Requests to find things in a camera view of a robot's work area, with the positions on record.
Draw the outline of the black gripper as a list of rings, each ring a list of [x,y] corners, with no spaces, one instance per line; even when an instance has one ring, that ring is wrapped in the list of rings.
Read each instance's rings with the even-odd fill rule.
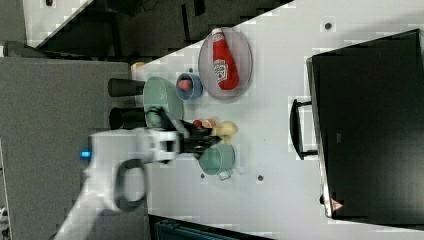
[[[177,153],[193,154],[199,158],[206,149],[221,141],[219,136],[213,136],[212,130],[196,126],[184,120],[176,119],[169,112],[161,112],[160,126],[177,135]]]

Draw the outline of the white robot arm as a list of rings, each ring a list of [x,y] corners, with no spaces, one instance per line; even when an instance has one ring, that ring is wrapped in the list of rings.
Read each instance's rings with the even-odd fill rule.
[[[56,235],[49,240],[86,240],[105,210],[132,212],[148,195],[146,166],[167,164],[181,154],[198,158],[221,138],[210,128],[177,119],[161,107],[150,112],[157,127],[98,132],[90,136],[86,180]]]

